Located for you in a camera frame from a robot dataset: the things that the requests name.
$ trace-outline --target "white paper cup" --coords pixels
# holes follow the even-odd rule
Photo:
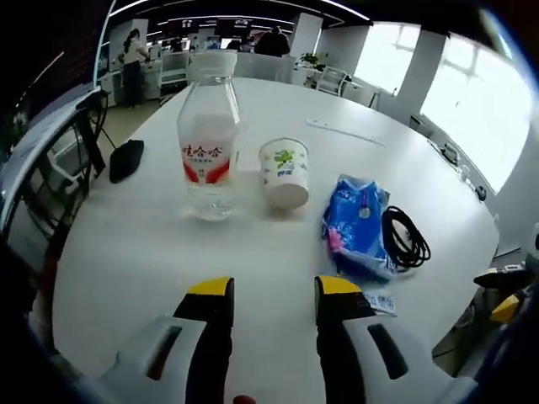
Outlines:
[[[269,141],[260,148],[268,205],[276,209],[295,209],[309,200],[307,186],[307,148],[289,137]]]

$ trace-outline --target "yellow object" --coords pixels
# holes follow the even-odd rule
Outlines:
[[[490,319],[493,322],[505,324],[513,318],[515,310],[518,306],[519,300],[515,295],[511,295],[507,299],[502,301],[499,306],[494,309],[494,311],[490,315]]]
[[[335,276],[319,276],[319,278],[322,281],[322,290],[325,295],[361,292],[359,286],[344,278],[337,278]]]
[[[225,291],[227,290],[228,281],[230,279],[230,277],[225,277],[207,280],[206,282],[196,284],[191,289],[189,289],[187,293],[191,295],[224,296]]]

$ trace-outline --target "bottle cap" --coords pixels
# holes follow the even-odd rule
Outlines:
[[[234,73],[237,62],[235,50],[207,50],[195,53],[187,67],[187,76],[193,80],[203,77],[226,77]]]

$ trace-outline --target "round table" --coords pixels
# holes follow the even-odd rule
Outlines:
[[[247,394],[261,403],[323,403],[313,279],[331,268],[320,219],[341,173],[376,180],[430,245],[429,262],[386,286],[401,323],[425,349],[467,307],[472,279],[489,266],[499,235],[485,205],[408,127],[307,88],[247,78],[234,85],[245,131],[232,216],[209,223],[185,213],[176,134],[183,91],[133,134],[146,145],[138,171],[116,185],[105,172],[78,212],[56,278],[55,343],[81,371],[99,376],[129,337],[171,315],[190,286],[229,275],[236,292],[226,402]],[[260,146],[282,136],[309,150],[311,199],[289,215],[268,212],[259,181]]]

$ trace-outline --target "water bottle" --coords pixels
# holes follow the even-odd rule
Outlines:
[[[178,116],[178,136],[189,200],[208,221],[229,216],[233,207],[232,170],[240,118],[232,74],[237,53],[197,53],[188,67],[195,80]]]

